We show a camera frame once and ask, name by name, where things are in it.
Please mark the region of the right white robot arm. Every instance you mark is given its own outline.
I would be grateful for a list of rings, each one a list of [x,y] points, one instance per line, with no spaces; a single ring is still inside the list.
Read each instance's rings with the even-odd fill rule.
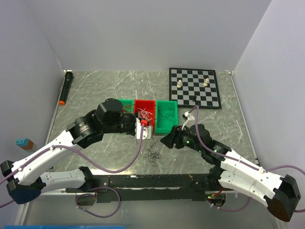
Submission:
[[[296,179],[284,177],[248,161],[230,147],[211,138],[204,125],[173,126],[160,142],[168,148],[188,147],[213,165],[208,185],[231,189],[257,200],[276,218],[289,222],[301,199]]]

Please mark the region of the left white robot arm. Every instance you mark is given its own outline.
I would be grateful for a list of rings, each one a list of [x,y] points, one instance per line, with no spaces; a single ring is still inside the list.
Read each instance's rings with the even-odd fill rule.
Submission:
[[[9,196],[17,204],[28,203],[40,194],[63,188],[88,192],[96,181],[88,167],[66,172],[49,173],[47,170],[71,153],[76,153],[98,169],[107,173],[120,173],[132,162],[117,171],[111,171],[90,160],[81,151],[100,142],[105,134],[126,133],[140,141],[147,137],[146,127],[134,114],[124,113],[121,101],[110,98],[100,103],[97,109],[77,118],[53,141],[30,156],[16,162],[5,161],[0,169]]]

